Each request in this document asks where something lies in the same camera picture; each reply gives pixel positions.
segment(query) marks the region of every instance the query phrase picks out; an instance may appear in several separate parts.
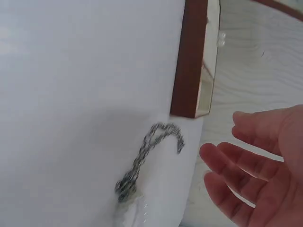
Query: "wood grain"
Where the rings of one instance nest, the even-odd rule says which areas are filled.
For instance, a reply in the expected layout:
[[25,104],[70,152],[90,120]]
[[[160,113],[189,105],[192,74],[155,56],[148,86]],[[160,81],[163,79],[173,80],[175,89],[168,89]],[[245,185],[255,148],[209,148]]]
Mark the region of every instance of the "wood grain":
[[[201,144],[229,141],[276,158],[232,137],[232,113],[303,103],[303,23],[249,0],[222,0],[221,5],[226,46],[218,53],[213,104]],[[207,169],[198,157],[184,226],[233,227],[209,199],[203,183]]]

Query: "wooden surface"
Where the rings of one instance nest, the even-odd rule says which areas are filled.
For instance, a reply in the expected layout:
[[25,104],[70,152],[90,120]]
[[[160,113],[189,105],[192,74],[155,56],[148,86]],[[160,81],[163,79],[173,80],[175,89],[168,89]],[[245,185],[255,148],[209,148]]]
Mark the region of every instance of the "wooden surface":
[[[211,113],[205,117],[201,144],[229,141],[265,154],[234,139],[232,113],[303,103],[303,23],[249,0],[223,0],[219,50]],[[233,227],[211,203],[203,183],[207,166],[197,159],[184,226]]]

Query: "white surface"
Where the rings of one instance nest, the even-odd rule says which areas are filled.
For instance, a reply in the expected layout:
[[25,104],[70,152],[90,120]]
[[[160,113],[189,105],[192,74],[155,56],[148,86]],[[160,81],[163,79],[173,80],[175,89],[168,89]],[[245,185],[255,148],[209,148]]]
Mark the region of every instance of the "white surface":
[[[201,144],[228,141],[269,156],[232,137],[232,113],[302,103],[303,23],[249,0],[221,4],[226,46],[219,49],[212,109],[205,117]],[[207,169],[198,158],[184,226],[235,226],[210,201],[203,183]]]
[[[0,2],[0,226],[109,227],[114,187],[168,120],[184,0]],[[139,185],[146,227],[176,227],[202,119],[177,121]]]

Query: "palm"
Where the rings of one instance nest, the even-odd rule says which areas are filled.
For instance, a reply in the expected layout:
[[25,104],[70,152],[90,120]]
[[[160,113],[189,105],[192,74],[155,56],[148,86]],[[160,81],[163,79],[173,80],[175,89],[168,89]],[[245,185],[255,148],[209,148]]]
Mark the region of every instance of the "palm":
[[[295,108],[302,116],[303,107]],[[205,175],[207,191],[239,227],[303,225],[303,134],[294,135],[303,123],[296,120],[297,109],[234,116],[232,133],[236,138],[283,156],[285,163],[226,142],[201,147],[202,159],[215,172]],[[255,208],[235,197],[228,186]]]

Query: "silver chain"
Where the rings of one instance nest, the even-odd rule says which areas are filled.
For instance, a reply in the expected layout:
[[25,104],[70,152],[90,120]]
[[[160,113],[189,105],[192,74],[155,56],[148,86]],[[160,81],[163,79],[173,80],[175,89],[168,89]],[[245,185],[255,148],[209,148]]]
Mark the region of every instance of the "silver chain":
[[[157,129],[161,129],[163,132],[159,136],[154,136]],[[139,154],[134,160],[133,167],[124,175],[122,180],[116,183],[115,192],[118,195],[119,203],[126,202],[127,199],[137,191],[136,181],[139,176],[140,167],[145,162],[146,156],[157,144],[161,143],[162,140],[170,135],[174,135],[178,140],[177,153],[179,154],[185,144],[183,136],[181,135],[181,129],[177,125],[174,123],[164,124],[159,122],[151,127],[144,137]]]

